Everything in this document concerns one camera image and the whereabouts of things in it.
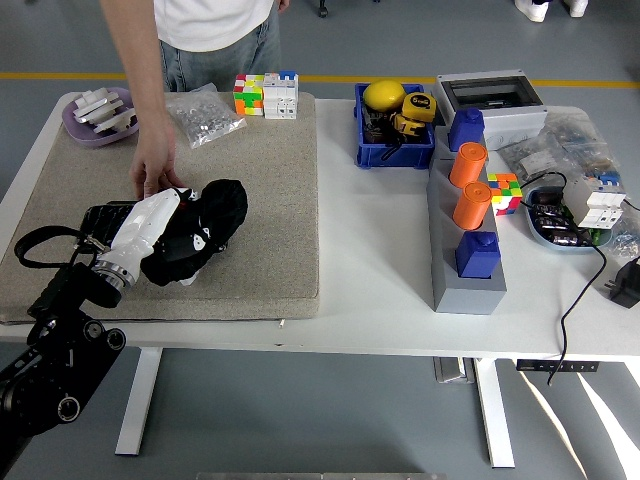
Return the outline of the person's right hand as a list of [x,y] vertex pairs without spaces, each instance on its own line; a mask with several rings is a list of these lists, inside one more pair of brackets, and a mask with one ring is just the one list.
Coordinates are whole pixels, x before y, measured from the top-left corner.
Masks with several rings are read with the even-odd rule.
[[146,199],[162,190],[183,188],[175,170],[176,142],[172,126],[139,129],[129,176],[137,199]]

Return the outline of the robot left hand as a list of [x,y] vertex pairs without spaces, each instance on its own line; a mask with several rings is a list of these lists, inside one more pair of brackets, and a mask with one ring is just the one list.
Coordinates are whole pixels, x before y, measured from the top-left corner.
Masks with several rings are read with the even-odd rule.
[[191,189],[173,188],[137,202],[109,250],[98,256],[94,270],[117,288],[133,286],[141,273],[141,261],[153,253],[180,202],[197,198]]

